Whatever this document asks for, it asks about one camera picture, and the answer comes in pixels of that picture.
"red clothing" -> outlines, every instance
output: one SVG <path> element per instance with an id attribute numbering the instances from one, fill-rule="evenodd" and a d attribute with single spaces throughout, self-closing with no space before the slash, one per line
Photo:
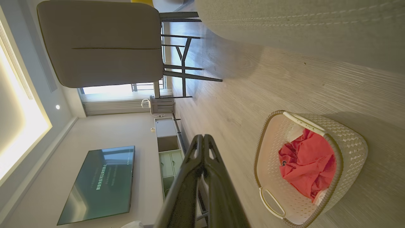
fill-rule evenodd
<path id="1" fill-rule="evenodd" d="M 283 179 L 314 203 L 329 187 L 336 171 L 335 153 L 326 139 L 308 129 L 279 151 Z"/>

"yellow object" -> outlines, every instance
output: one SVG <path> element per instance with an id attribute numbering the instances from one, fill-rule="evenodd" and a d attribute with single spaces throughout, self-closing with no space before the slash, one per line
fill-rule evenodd
<path id="1" fill-rule="evenodd" d="M 131 2 L 144 3 L 144 4 L 147 4 L 147 5 L 150 5 L 151 7 L 154 8 L 152 0 L 131 0 Z"/>

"basket rim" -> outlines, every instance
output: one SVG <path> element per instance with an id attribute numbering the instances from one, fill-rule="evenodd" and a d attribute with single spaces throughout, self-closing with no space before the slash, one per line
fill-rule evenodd
<path id="1" fill-rule="evenodd" d="M 259 188 L 262 186 L 260 184 L 260 180 L 259 180 L 259 177 L 257 174 L 257 164 L 258 164 L 260 149 L 261 149 L 262 143 L 263 143 L 263 138 L 264 138 L 265 132 L 267 130 L 267 127 L 269 126 L 271 119 L 273 117 L 275 117 L 276 115 L 283 115 L 284 112 L 285 112 L 285 110 L 278 110 L 278 111 L 272 112 L 267 117 L 267 119 L 263 125 L 262 132 L 260 133 L 260 138 L 259 138 L 259 142 L 258 142 L 258 145 L 256 148 L 256 154 L 255 154 L 255 160 L 254 160 L 254 176 L 256 178 L 256 184 Z M 332 147 L 333 152 L 335 153 L 335 158 L 336 158 L 336 171 L 335 171 L 335 175 L 333 176 L 332 183 L 329 185 L 328 191 L 326 192 L 325 197 L 322 200 L 322 202 L 319 204 L 318 207 L 316 207 L 316 209 L 312 213 L 312 215 L 303 224 L 295 224 L 295 223 L 291 222 L 290 220 L 288 220 L 286 217 L 283 218 L 283 221 L 290 227 L 306 228 L 307 226 L 309 226 L 321 214 L 321 212 L 323 211 L 325 206 L 328 204 L 329 200 L 332 198 L 332 195 L 333 195 L 333 193 L 336 189 L 336 186 L 340 180 L 340 177 L 342 175 L 343 157 L 342 157 L 342 153 L 339 148 L 339 145 L 336 143 L 336 141 L 333 139 L 333 137 L 328 134 L 327 131 L 326 131 L 326 134 L 324 135 L 324 138 L 328 141 L 328 143 Z"/>

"floor plank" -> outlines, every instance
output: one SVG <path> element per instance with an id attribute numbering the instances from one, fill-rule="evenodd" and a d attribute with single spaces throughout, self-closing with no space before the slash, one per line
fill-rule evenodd
<path id="1" fill-rule="evenodd" d="M 344 62 L 236 43 L 202 23 L 171 23 L 171 34 L 193 40 L 187 71 L 223 82 L 186 80 L 176 117 L 188 139 L 211 134 L 252 227 L 287 227 L 268 213 L 258 195 L 254 156 L 267 116 L 276 110 L 315 113 L 360 133 L 369 155 L 359 177 L 330 211 L 311 227 L 402 227 L 405 222 L 405 77 Z M 173 39 L 172 43 L 185 43 Z M 175 50 L 172 64 L 181 64 Z M 173 78 L 174 95 L 182 81 Z"/>

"wall-mounted television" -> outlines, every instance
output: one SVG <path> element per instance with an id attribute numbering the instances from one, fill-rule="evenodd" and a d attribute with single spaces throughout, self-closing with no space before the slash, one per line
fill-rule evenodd
<path id="1" fill-rule="evenodd" d="M 128 213 L 135 147 L 89 151 L 57 225 Z"/>

